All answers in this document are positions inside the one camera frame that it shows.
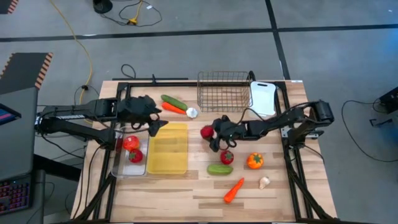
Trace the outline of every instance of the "keyboard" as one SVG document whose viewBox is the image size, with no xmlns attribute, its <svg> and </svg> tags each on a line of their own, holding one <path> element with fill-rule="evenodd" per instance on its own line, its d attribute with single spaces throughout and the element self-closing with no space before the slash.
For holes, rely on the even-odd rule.
<svg viewBox="0 0 398 224">
<path fill-rule="evenodd" d="M 29 208 L 30 188 L 30 175 L 1 181 L 0 215 Z"/>
</svg>

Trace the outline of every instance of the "green cucumber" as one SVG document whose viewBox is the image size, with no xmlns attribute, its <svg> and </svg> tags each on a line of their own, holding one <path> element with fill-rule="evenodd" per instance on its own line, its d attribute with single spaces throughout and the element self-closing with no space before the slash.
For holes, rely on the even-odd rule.
<svg viewBox="0 0 398 224">
<path fill-rule="evenodd" d="M 167 95 L 162 95 L 160 97 L 164 102 L 170 103 L 171 105 L 175 106 L 176 108 L 180 108 L 181 110 L 184 110 L 184 111 L 186 111 L 188 109 L 188 106 L 185 103 L 182 103 L 181 101 L 179 101 L 178 99 L 172 98 L 171 96 L 167 96 Z"/>
<path fill-rule="evenodd" d="M 234 169 L 227 165 L 211 164 L 207 167 L 207 173 L 211 175 L 228 175 Z"/>
</svg>

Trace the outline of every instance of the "concrete floor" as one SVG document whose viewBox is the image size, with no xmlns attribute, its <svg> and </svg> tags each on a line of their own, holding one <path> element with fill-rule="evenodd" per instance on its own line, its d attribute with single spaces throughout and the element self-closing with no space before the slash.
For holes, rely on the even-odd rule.
<svg viewBox="0 0 398 224">
<path fill-rule="evenodd" d="M 162 13 L 163 21 L 143 28 L 122 27 L 101 18 L 92 10 L 90 0 L 54 1 L 79 35 L 271 27 L 266 4 L 260 0 L 147 0 Z M 271 2 L 278 27 L 398 23 L 396 1 Z M 116 16 L 127 4 L 114 3 L 108 16 Z M 144 8 L 139 21 L 150 22 L 156 16 L 153 10 Z M 0 16 L 0 27 L 0 38 L 70 35 L 47 0 L 20 0 L 13 14 Z M 363 155 L 345 131 L 340 109 L 346 100 L 372 102 L 397 86 L 398 29 L 284 32 L 280 38 L 291 79 L 303 80 L 309 99 L 329 101 L 335 114 L 336 121 L 320 138 L 320 145 L 338 216 L 349 221 L 396 223 L 398 163 L 376 162 Z M 102 81 L 123 77 L 120 66 L 124 63 L 131 64 L 138 77 L 155 74 L 196 79 L 200 70 L 253 70 L 258 79 L 284 78 L 272 33 L 136 37 L 82 43 L 93 60 L 90 85 L 97 90 Z M 3 42 L 0 49 L 0 64 L 13 52 L 54 53 L 39 104 L 72 104 L 74 91 L 88 76 L 85 53 L 72 40 Z M 94 98 L 93 91 L 85 95 L 86 101 Z M 381 159 L 398 158 L 397 129 L 388 125 L 370 127 L 368 120 L 377 115 L 371 107 L 362 105 L 348 105 L 345 110 L 346 122 L 365 151 Z M 52 140 L 70 151 L 83 145 L 75 138 Z M 35 153 L 48 158 L 63 154 L 40 138 L 36 139 Z M 66 156 L 61 160 L 79 163 Z M 67 220 L 63 203 L 66 195 L 76 189 L 76 183 L 55 177 L 47 180 L 55 182 L 56 189 L 45 206 L 45 222 Z M 69 208 L 73 198 L 74 193 L 68 200 Z"/>
</svg>

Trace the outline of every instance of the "orange carrot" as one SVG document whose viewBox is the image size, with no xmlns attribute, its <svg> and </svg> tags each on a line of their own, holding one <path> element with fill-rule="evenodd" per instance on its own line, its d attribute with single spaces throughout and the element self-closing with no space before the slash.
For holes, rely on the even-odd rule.
<svg viewBox="0 0 398 224">
<path fill-rule="evenodd" d="M 224 196 L 225 203 L 231 203 L 234 200 L 236 193 L 242 187 L 244 178 L 240 179 L 239 182 Z"/>
<path fill-rule="evenodd" d="M 180 114 L 186 114 L 185 111 L 171 105 L 170 103 L 163 102 L 162 107 L 163 107 L 163 109 L 168 110 L 168 111 L 173 111 L 173 112 L 180 113 Z"/>
</svg>

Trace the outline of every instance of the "wire basket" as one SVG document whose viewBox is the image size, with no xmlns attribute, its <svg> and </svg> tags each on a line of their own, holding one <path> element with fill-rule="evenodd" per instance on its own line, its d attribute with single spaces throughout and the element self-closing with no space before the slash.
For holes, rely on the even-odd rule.
<svg viewBox="0 0 398 224">
<path fill-rule="evenodd" d="M 240 112 L 252 105 L 252 72 L 199 72 L 198 105 L 202 112 Z"/>
</svg>

